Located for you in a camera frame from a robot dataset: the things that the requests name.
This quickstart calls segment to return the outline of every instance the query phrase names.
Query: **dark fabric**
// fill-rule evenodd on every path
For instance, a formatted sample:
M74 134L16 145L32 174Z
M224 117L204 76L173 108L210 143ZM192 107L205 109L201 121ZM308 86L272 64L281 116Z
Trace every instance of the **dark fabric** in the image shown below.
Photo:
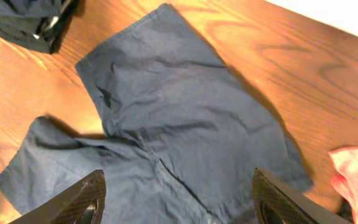
M354 223L352 207L347 200L345 199L342 200L341 208L339 209L339 212L337 214L340 217L346 219L347 221Z
M14 44L20 45L30 50L36 50L44 53L54 53L58 50L61 41L62 32L70 21L71 15L77 5L77 0L72 0L62 13L58 13L57 23L50 29L44 30L55 15L55 10L60 10L60 1L53 1L49 4L48 1L0 1L0 37L4 40L10 41ZM44 8L38 9L39 16L35 17L33 14L36 10L34 8L37 4ZM7 13L5 5L11 5L15 13Z
M50 17L60 15L59 0L0 0L0 15L13 17Z
M37 118L0 189L27 213L95 169L103 223L228 223L253 214L256 167L294 189L312 181L294 144L169 5L96 47L76 69L105 140Z

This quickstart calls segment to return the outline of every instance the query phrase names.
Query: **wooden table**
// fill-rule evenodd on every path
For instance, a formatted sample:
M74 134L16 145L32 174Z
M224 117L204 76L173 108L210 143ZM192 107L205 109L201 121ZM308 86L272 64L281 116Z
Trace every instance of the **wooden table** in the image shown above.
M74 64L163 2L82 0L54 55L0 39L0 172L37 116L102 132ZM358 37L263 1L170 2L296 139L315 183L308 196L335 210L327 151L358 145ZM0 219L18 216L0 193Z

